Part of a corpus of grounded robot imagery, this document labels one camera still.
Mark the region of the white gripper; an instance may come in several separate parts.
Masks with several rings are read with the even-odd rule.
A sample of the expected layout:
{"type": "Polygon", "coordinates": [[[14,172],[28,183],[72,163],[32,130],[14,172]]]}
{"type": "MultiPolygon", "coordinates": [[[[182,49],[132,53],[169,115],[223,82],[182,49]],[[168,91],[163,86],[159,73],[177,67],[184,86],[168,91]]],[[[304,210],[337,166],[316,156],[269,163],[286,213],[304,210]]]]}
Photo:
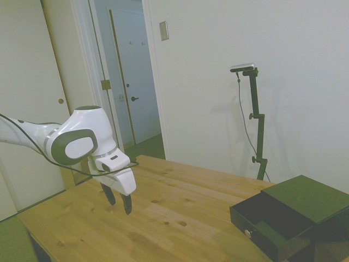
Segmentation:
{"type": "Polygon", "coordinates": [[[94,179],[101,182],[103,192],[112,206],[116,203],[112,189],[118,191],[123,200],[125,213],[131,214],[133,208],[131,193],[136,189],[136,182],[130,168],[109,175],[94,176],[94,179]]]}

